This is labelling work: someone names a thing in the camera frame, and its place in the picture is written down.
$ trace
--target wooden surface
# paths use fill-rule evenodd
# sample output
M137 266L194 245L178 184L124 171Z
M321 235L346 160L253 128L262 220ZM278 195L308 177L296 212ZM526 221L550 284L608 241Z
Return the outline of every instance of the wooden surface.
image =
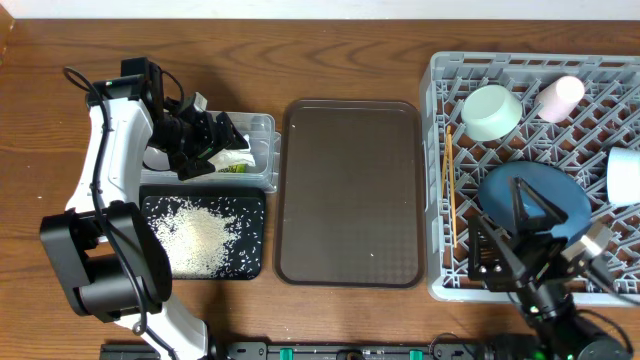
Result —
M63 211L89 138L84 94L61 74L116 77L149 56L200 91L209 108L272 114L299 98L400 99L441 50L637 54L640 23L17 21L0 68L0 357L96 358L135 337L71 311L38 237ZM167 84L169 95L176 89ZM440 303L423 281L408 291L294 287L272 271L269 199L262 274L252 281L176 281L174 292L223 340L424 343L452 331L486 338L527 331L509 305ZM601 309L640 347L640 311Z

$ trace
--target black tray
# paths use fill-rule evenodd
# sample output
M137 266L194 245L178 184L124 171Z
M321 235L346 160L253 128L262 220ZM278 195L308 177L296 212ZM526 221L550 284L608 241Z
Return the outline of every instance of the black tray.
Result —
M175 276L175 279L233 279L250 280L258 276L262 268L262 244L265 219L265 195L257 189L213 188L192 185L143 185L140 187L140 208L142 215L150 219L153 215L160 216L168 210L166 202L159 204L160 197L180 197L190 201L207 200L201 202L201 207L215 209L221 206L222 216L242 213L245 216L240 221L239 239L229 250L228 266L221 267L215 273L202 269L194 274Z
M295 285L415 286L426 257L416 109L302 100L283 133L276 274Z

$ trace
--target gray dish rack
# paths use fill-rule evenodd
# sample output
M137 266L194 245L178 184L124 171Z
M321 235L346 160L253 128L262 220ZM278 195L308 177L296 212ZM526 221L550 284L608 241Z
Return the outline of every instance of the gray dish rack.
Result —
M541 89L563 75L580 78L586 95L567 120L550 124L537 117L540 106L534 107L533 101ZM524 105L523 117L501 139L476 143L464 135L460 111L472 91L488 84L503 85L515 94ZM420 108L427 188L427 282L434 298L509 301L506 293L491 293L469 281L467 221L483 214L477 189L489 171L508 161L528 160L571 175L591 201L592 218L612 222L615 237L605 256L617 277L616 289L640 301L640 204L616 208L607 201L606 192L608 150L613 146L640 149L640 57L439 52L420 83ZM449 180L443 196L440 178L448 125L455 154L456 249ZM576 279L571 287L577 304L624 305L587 279Z

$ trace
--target wooden chopstick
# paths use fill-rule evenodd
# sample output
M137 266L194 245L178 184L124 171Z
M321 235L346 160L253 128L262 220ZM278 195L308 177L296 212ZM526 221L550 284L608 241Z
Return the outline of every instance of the wooden chopstick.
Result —
M453 248L458 247L458 230L456 226L456 185L453 171L453 136L451 135L451 126L447 126L447 150L449 160L449 201L451 206L451 224L453 226Z

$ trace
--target white cup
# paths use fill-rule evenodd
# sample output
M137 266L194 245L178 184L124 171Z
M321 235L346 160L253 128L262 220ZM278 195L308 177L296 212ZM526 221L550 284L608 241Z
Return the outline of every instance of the white cup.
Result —
M615 206L640 203L640 151L611 149L607 164L607 197Z

